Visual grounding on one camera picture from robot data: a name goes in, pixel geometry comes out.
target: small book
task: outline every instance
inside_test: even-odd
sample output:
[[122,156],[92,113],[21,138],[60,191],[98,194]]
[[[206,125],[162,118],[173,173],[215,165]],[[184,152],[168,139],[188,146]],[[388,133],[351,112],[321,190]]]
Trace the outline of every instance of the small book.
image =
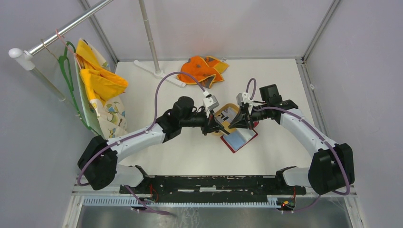
[[258,136],[258,133],[255,130],[239,128],[231,134],[221,136],[221,140],[228,146],[232,153],[235,153],[256,136]]

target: hanging rod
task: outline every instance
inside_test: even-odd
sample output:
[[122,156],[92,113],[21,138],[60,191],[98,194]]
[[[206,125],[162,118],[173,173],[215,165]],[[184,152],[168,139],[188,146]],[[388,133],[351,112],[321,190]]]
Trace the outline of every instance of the hanging rod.
[[[95,4],[94,6],[89,8],[87,11],[85,11],[82,15],[74,18],[69,23],[67,23],[66,25],[64,25],[61,28],[59,28],[58,29],[59,34],[60,35],[66,34],[72,28],[74,28],[75,26],[79,25],[81,22],[83,22],[87,18],[91,17],[94,13],[96,13],[97,11],[99,11],[100,9],[102,9],[104,6],[106,6],[107,4],[109,4],[112,1],[113,0],[102,0],[102,1],[98,2],[97,4]],[[58,39],[58,36],[56,35],[56,33],[53,34],[53,35],[50,35],[49,37],[47,37],[46,39],[43,40],[43,43],[38,44],[34,48],[31,48],[28,51],[28,53],[31,56],[34,56],[38,52],[40,52],[41,50],[43,50],[45,48],[44,45],[48,46],[48,45],[52,44],[53,42],[55,42],[57,39]]]

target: white pole base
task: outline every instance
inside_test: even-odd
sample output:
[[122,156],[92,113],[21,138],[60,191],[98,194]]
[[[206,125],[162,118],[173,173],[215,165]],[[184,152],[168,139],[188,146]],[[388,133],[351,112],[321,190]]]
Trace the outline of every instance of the white pole base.
[[[158,79],[162,79],[163,77],[165,77],[165,76],[167,75],[167,74],[164,73],[162,70],[161,70],[160,73],[157,74],[157,73],[155,72],[154,68],[149,67],[149,66],[147,66],[146,64],[144,64],[144,63],[142,63],[142,62],[140,62],[140,61],[138,61],[138,60],[135,60],[135,61],[134,61],[134,64],[135,64],[136,66],[138,66],[139,68],[141,68],[141,69],[143,69],[143,70],[149,72],[150,74],[153,74],[153,75],[154,75],[156,78],[158,78]],[[167,78],[166,80],[169,81],[170,83],[176,85],[177,87],[180,87],[180,88],[183,88],[183,87],[185,87],[185,85],[186,85],[186,83],[184,83],[184,82],[178,80],[177,78],[175,78],[175,77],[173,77],[173,76]]]

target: green hanger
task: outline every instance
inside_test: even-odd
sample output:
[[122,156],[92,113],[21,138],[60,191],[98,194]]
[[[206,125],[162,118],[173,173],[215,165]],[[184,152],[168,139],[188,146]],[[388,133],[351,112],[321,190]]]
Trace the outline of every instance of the green hanger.
[[[76,48],[74,47],[74,45],[73,45],[70,41],[67,41],[67,42],[66,42],[66,45],[67,45],[67,46],[70,45],[70,46],[73,48],[74,53],[76,52]],[[86,123],[86,122],[84,121],[84,119],[83,119],[83,116],[81,115],[80,110],[78,109],[76,97],[74,96],[74,93],[73,93],[73,91],[74,91],[73,78],[71,77],[70,60],[69,60],[68,57],[67,57],[67,53],[68,53],[68,52],[67,52],[67,47],[65,47],[65,48],[64,48],[64,55],[62,55],[62,56],[59,57],[58,62],[59,62],[59,66],[60,66],[60,71],[62,72],[63,77],[64,77],[64,79],[65,79],[65,81],[66,81],[66,83],[67,83],[68,89],[69,89],[69,91],[70,91],[70,95],[71,95],[71,99],[73,100],[74,107],[76,108],[78,117],[80,118],[80,120],[81,120],[81,122],[83,123],[83,125],[84,125],[87,129],[89,129],[90,131],[92,131],[92,132],[94,132],[95,134],[99,135],[98,132],[96,132],[92,127],[90,127],[90,126],[87,125],[87,123]],[[69,75],[69,77],[67,77],[66,70],[65,70],[65,67],[64,67],[64,66],[65,66],[65,64],[64,64],[65,61],[67,61],[67,67],[68,67],[68,75]]]

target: white vent grille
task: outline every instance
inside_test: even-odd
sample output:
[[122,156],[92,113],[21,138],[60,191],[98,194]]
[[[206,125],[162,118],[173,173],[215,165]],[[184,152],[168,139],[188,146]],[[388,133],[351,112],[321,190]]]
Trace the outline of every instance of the white vent grille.
[[[151,207],[205,207],[205,208],[280,208],[276,197],[268,197],[267,202],[253,203],[151,203]],[[131,196],[86,196],[84,206],[126,206],[142,207]]]

